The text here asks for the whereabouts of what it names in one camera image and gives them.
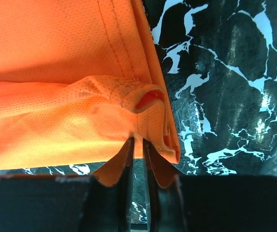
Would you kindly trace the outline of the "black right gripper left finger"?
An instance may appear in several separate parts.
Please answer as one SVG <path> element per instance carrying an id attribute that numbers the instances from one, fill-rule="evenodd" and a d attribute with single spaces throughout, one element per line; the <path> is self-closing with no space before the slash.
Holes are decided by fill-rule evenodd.
<path id="1" fill-rule="evenodd" d="M 92 173 L 96 178 L 89 196 L 89 229 L 92 232 L 129 232 L 133 187 L 134 139 Z"/>

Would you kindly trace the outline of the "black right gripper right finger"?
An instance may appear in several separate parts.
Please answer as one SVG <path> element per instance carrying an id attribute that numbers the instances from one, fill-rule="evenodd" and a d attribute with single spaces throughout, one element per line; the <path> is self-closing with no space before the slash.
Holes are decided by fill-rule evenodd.
<path id="1" fill-rule="evenodd" d="M 143 164 L 148 231 L 185 232 L 187 223 L 179 180 L 183 174 L 145 139 Z"/>

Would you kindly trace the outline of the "orange t shirt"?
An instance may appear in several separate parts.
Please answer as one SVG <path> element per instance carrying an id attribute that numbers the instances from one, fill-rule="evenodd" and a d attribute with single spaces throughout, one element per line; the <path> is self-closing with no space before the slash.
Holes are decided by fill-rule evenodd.
<path id="1" fill-rule="evenodd" d="M 140 0 L 0 0 L 0 170 L 107 161 L 135 139 L 180 160 Z"/>

